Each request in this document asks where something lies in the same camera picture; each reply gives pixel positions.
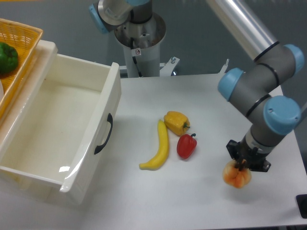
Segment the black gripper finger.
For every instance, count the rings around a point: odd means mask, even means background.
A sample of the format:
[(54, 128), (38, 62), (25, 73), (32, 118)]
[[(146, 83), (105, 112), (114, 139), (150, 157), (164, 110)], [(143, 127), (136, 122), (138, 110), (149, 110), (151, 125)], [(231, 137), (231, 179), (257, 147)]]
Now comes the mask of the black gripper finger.
[(230, 157), (235, 161), (235, 168), (242, 171), (244, 169), (244, 159), (240, 152), (240, 142), (229, 140), (226, 148)]
[(267, 172), (271, 167), (271, 163), (266, 159), (259, 161), (243, 160), (242, 163), (245, 168), (248, 168), (252, 172)]

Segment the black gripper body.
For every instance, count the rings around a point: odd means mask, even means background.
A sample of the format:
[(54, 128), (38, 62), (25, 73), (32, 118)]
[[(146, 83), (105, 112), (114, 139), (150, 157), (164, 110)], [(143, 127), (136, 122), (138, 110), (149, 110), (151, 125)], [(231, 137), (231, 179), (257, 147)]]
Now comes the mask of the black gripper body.
[(257, 147), (251, 149), (245, 140), (240, 142), (240, 152), (244, 160), (259, 161), (266, 159), (266, 153), (260, 153)]

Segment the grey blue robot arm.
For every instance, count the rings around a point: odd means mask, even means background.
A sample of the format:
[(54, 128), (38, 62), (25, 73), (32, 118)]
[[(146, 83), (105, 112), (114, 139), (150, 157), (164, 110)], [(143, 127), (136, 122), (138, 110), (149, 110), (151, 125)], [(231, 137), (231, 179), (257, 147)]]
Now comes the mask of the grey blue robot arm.
[[(256, 64), (246, 72), (231, 69), (218, 83), (220, 94), (252, 123), (240, 142), (228, 142), (227, 150), (237, 170), (267, 172), (266, 157), (301, 119), (294, 100), (270, 93), (302, 69), (304, 54), (295, 45), (281, 45), (243, 1), (210, 0), (208, 5)], [(129, 77), (171, 75), (170, 65), (160, 67), (165, 22), (150, 0), (100, 0), (89, 12), (101, 33), (115, 33)]]

